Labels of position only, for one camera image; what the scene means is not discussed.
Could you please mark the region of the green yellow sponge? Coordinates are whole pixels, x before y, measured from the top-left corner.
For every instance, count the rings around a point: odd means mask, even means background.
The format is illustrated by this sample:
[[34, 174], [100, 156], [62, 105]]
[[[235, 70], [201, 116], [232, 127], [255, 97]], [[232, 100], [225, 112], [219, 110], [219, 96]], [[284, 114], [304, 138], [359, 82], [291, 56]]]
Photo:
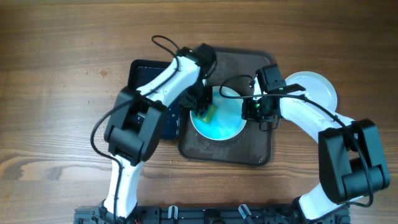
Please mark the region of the green yellow sponge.
[[209, 123], [212, 118], [214, 117], [215, 113], [217, 111], [217, 107], [215, 105], [209, 105], [205, 112], [201, 115], [201, 120], [204, 123]]

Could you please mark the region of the white plate top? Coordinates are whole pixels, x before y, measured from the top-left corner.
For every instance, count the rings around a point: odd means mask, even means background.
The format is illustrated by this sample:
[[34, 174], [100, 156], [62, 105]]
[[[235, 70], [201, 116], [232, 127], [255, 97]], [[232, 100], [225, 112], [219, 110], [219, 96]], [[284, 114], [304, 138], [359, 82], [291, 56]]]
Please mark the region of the white plate top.
[[245, 127], [242, 119], [243, 99], [229, 99], [220, 95], [220, 86], [213, 86], [215, 113], [209, 123], [198, 119], [190, 112], [190, 120], [195, 130], [207, 139], [225, 141], [237, 136]]

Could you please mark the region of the white plate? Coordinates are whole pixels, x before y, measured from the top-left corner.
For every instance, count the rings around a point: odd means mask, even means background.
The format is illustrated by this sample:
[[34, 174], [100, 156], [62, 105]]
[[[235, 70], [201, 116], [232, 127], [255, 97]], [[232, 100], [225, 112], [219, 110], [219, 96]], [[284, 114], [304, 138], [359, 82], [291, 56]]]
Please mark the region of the white plate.
[[305, 95], [319, 105], [331, 111], [336, 111], [338, 97], [333, 85], [322, 75], [302, 71], [291, 74], [285, 79], [287, 85], [299, 84], [305, 91], [296, 91], [292, 95]]
[[237, 136], [245, 127], [242, 119], [243, 99], [229, 99], [220, 95], [220, 86], [213, 86], [215, 113], [209, 123], [198, 119], [190, 112], [190, 120], [195, 130], [207, 139], [225, 141]]

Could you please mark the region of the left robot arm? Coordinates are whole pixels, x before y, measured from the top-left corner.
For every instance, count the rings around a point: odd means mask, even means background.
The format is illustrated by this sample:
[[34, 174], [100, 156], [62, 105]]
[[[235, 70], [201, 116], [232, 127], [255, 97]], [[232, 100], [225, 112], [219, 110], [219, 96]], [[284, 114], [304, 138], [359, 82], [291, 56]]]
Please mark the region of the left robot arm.
[[212, 90], [205, 85], [217, 63], [215, 48], [201, 44], [172, 54], [168, 67], [138, 88], [124, 87], [114, 107], [100, 121], [108, 121], [105, 158], [112, 162], [109, 194], [100, 206], [101, 219], [124, 223], [137, 205], [137, 185], [142, 167], [156, 150], [170, 105], [180, 105], [199, 117], [213, 115]]

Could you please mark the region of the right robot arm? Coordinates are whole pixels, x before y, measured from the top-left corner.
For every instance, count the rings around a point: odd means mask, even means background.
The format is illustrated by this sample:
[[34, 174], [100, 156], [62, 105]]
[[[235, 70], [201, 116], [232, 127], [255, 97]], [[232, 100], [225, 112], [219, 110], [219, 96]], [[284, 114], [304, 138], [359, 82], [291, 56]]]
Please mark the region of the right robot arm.
[[333, 85], [315, 72], [282, 78], [276, 64], [256, 71], [254, 93], [243, 99], [242, 117], [263, 123], [285, 119], [318, 144], [319, 184], [295, 200], [292, 220], [316, 223], [351, 205], [370, 207], [390, 175], [377, 126], [336, 112]]

